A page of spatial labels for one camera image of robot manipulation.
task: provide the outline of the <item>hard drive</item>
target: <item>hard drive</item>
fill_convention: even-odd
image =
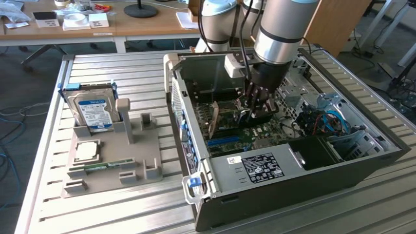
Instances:
[[[111,123],[119,121],[119,114],[115,110],[114,84],[81,85],[71,83],[59,92],[77,126],[87,126],[93,133],[113,129]]]

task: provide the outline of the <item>black stand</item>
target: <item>black stand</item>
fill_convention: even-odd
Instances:
[[[123,8],[123,13],[134,18],[149,18],[157,15],[157,9],[149,5],[141,5],[141,0],[137,0],[137,4]]]

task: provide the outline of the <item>desk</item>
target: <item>desk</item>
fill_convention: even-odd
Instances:
[[[129,115],[150,112],[154,116],[163,179],[142,186],[59,198],[74,119],[58,93],[53,92],[17,234],[194,233],[191,209],[182,195],[181,167],[162,83],[162,56],[181,52],[79,55],[62,61],[55,83],[94,83],[113,79],[118,97],[130,99]],[[311,56],[411,150],[353,188],[203,234],[391,234],[416,230],[416,126],[331,56],[322,51]],[[311,74],[310,79],[323,92],[333,92],[326,82],[318,82],[319,76]]]
[[[123,14],[123,7],[133,2],[107,2],[115,13],[107,16],[109,27],[87,30],[62,31],[61,27],[38,28],[35,22],[29,26],[6,29],[0,24],[0,46],[70,44],[110,41],[115,44],[117,53],[125,53],[123,42],[127,40],[182,39],[198,38],[198,30],[183,30],[175,18],[178,10],[157,6],[158,14],[147,19],[135,19]],[[185,8],[185,4],[163,3],[175,8]],[[57,9],[51,0],[25,2],[23,13],[31,17],[31,12]]]

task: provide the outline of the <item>circuit board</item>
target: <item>circuit board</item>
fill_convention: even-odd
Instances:
[[[210,157],[274,146],[279,144],[279,141],[291,138],[281,129],[281,123],[275,117],[271,117],[266,123],[245,128],[238,127],[235,124],[238,116],[234,113],[243,110],[238,110],[234,105],[234,100],[218,102],[217,105],[209,103],[194,104],[198,125]],[[222,114],[221,119],[217,120],[217,131],[209,137],[214,106],[218,107],[218,112]]]

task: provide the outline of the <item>wooden desk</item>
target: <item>wooden desk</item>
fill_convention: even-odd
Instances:
[[[61,27],[38,28],[35,22],[29,26],[6,29],[2,24],[3,34],[0,33],[0,46],[69,44],[86,42],[111,41],[115,43],[117,53],[125,53],[123,42],[141,39],[181,39],[197,38],[197,30],[183,30],[175,18],[178,10],[153,5],[158,14],[147,19],[135,19],[123,14],[123,7],[133,2],[106,2],[115,14],[107,16],[109,27],[87,30],[63,31]],[[175,8],[185,8],[185,4],[163,3]],[[23,13],[31,17],[31,12],[51,11],[58,9],[51,0],[25,2]]]

